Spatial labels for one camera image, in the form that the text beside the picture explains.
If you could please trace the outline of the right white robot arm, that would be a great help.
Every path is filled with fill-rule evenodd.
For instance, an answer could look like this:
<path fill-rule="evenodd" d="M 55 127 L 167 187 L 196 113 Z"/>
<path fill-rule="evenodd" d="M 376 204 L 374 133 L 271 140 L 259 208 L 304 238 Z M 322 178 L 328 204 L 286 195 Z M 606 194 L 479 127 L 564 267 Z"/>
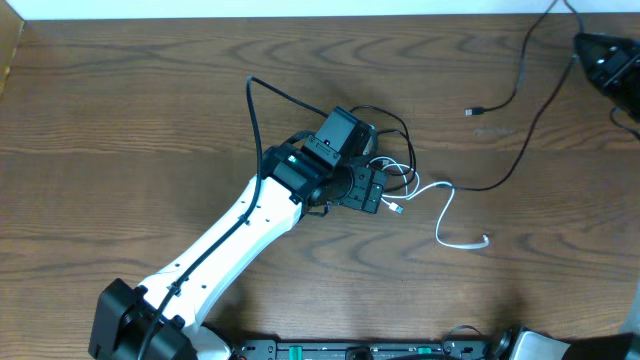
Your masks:
<path fill-rule="evenodd" d="M 579 33 L 574 51 L 587 80 L 639 122 L 639 42 L 630 38 Z"/>

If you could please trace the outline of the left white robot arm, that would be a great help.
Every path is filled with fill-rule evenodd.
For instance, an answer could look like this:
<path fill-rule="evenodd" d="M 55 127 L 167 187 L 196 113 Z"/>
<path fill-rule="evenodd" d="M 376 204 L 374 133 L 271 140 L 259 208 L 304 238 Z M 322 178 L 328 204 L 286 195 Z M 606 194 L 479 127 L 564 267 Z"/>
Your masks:
<path fill-rule="evenodd" d="M 94 359 L 228 359 L 203 322 L 246 267 L 305 215 L 330 206 L 374 214 L 386 183 L 369 163 L 375 128 L 335 108 L 316 132 L 268 148 L 238 200 L 184 253 L 136 287 L 114 280 L 99 296 L 88 352 Z"/>

